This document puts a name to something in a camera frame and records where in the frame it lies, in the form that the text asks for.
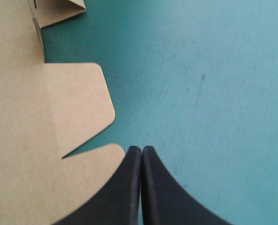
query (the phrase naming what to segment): teal surface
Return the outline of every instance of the teal surface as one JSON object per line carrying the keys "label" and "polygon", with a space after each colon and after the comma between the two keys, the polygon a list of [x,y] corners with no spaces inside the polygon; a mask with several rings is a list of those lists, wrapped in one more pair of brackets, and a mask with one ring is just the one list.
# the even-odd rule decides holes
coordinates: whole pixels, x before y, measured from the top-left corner
{"label": "teal surface", "polygon": [[43,30],[47,62],[97,62],[115,106],[77,152],[154,145],[224,219],[278,224],[278,0],[86,5]]}

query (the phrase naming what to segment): cardboard box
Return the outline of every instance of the cardboard box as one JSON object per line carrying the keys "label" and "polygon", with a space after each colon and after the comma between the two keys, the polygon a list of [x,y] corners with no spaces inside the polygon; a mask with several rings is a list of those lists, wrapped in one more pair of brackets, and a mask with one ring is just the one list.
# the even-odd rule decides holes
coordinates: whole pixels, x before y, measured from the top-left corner
{"label": "cardboard box", "polygon": [[48,225],[66,216],[124,156],[109,144],[61,159],[109,126],[115,112],[97,64],[44,63],[32,15],[41,37],[41,27],[83,12],[83,0],[36,5],[0,1],[0,225]]}

